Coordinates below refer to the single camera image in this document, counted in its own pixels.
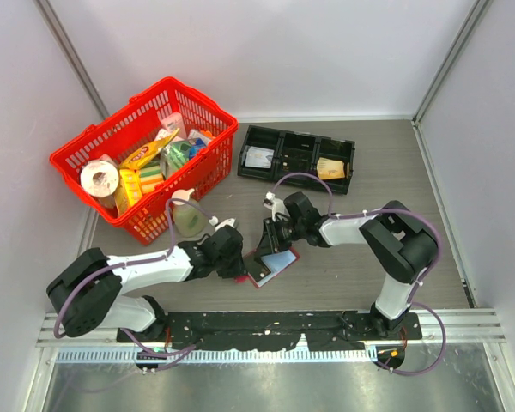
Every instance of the white wall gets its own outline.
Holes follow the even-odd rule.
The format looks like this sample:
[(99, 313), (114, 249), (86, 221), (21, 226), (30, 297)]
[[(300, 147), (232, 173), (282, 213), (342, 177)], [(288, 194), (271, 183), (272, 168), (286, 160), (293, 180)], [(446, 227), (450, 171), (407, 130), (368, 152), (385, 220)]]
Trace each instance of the white wall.
[(423, 131), (478, 302), (515, 354), (515, 0), (492, 3)]
[(51, 0), (108, 106), (167, 75), (237, 117), (413, 115), (474, 0)]
[(33, 2), (0, 2), (0, 412), (20, 410), (45, 287), (75, 256), (86, 211), (47, 158), (96, 121)]

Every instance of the metal floor panel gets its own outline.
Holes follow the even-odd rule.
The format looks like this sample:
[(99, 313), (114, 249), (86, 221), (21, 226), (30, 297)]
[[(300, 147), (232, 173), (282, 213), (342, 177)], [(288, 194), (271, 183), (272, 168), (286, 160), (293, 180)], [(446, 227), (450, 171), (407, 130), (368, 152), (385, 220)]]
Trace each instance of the metal floor panel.
[[(430, 364), (439, 345), (407, 349), (404, 369)], [(407, 378), (372, 363), (181, 365), (156, 375), (126, 377), (130, 364), (57, 364), (45, 412), (325, 412), (503, 410), (482, 344), (452, 344), (432, 372)], [(71, 379), (71, 386), (65, 383)]]

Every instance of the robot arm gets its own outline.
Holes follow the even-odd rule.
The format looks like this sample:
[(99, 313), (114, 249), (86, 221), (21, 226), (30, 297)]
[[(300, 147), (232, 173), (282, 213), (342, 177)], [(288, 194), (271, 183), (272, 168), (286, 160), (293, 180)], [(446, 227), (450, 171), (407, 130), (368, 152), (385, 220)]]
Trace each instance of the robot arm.
[[(415, 282), (438, 253), (427, 227), (403, 213), (382, 215), (375, 211), (374, 215), (351, 219), (321, 215), (301, 192), (284, 201), (268, 193), (264, 205), (272, 210), (273, 217), (264, 223), (257, 258), (286, 251), (298, 239), (319, 247), (368, 244), (386, 272), (384, 285), (371, 308), (373, 326), (383, 335), (397, 329), (408, 312)], [(388, 202), (382, 209), (408, 210), (398, 201)]]
[[(128, 292), (163, 282), (188, 282), (216, 271), (220, 277), (234, 278), (244, 273), (242, 235), (224, 225), (214, 234), (198, 241), (180, 242), (172, 253), (147, 253), (134, 257), (105, 256), (99, 248), (78, 257), (47, 288), (46, 292), (63, 317), (65, 334), (77, 337), (97, 326), (127, 328), (143, 340), (163, 331), (165, 314), (149, 297), (129, 298)], [(101, 276), (84, 285), (72, 301), (70, 295), (96, 270), (108, 268)]]

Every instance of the white cable tray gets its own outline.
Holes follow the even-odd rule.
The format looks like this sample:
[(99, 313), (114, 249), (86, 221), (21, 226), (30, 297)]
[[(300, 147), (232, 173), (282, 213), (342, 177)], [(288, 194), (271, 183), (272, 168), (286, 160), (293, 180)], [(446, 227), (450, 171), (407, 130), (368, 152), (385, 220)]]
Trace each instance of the white cable tray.
[[(168, 360), (138, 360), (138, 348), (61, 348), (56, 363), (168, 363)], [(309, 363), (309, 362), (369, 362), (376, 361), (378, 354), (375, 346), (365, 350), (337, 350), (310, 352), (307, 348), (281, 350), (278, 352), (240, 352), (236, 349), (226, 351), (196, 350), (180, 363), (185, 364), (225, 364), (225, 363)]]

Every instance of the snack package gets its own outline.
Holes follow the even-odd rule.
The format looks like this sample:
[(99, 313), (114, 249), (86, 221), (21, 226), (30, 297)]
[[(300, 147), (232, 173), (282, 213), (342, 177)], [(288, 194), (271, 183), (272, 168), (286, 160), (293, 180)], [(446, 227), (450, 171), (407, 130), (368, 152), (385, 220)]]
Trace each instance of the snack package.
[(166, 153), (169, 167), (180, 169), (190, 159), (195, 157), (199, 150), (206, 147), (201, 139), (187, 139), (182, 142), (172, 142), (162, 151)]
[(168, 140), (169, 142), (179, 142), (179, 141), (183, 140), (181, 137), (179, 137), (178, 129), (174, 130), (173, 132), (170, 132), (164, 128), (161, 128), (160, 130), (158, 130), (158, 133), (156, 134), (156, 137), (154, 139), (155, 140), (167, 139), (173, 133), (176, 133), (177, 136), (174, 135), (173, 139)]
[(141, 169), (147, 163), (152, 161), (155, 156), (159, 154), (161, 149), (170, 143), (178, 133), (179, 129), (174, 131), (167, 138), (143, 144), (138, 150), (130, 154), (122, 163), (120, 163), (120, 168), (131, 170)]
[(189, 132), (189, 136), (187, 137), (187, 139), (200, 139), (204, 142), (204, 144), (208, 145), (212, 139), (214, 137), (210, 137), (209, 135), (205, 135), (203, 134), (202, 132), (196, 130), (196, 129), (192, 129), (190, 132)]
[(343, 161), (334, 161), (319, 157), (317, 162), (317, 175), (322, 180), (345, 178)]
[(118, 215), (124, 214), (143, 197), (136, 172), (120, 169), (120, 185), (114, 192), (114, 201), (117, 204)]
[(173, 133), (174, 130), (179, 129), (179, 137), (182, 139), (187, 138), (187, 132), (185, 125), (183, 124), (183, 116), (180, 112), (172, 113), (167, 118), (161, 120), (162, 127), (169, 133)]

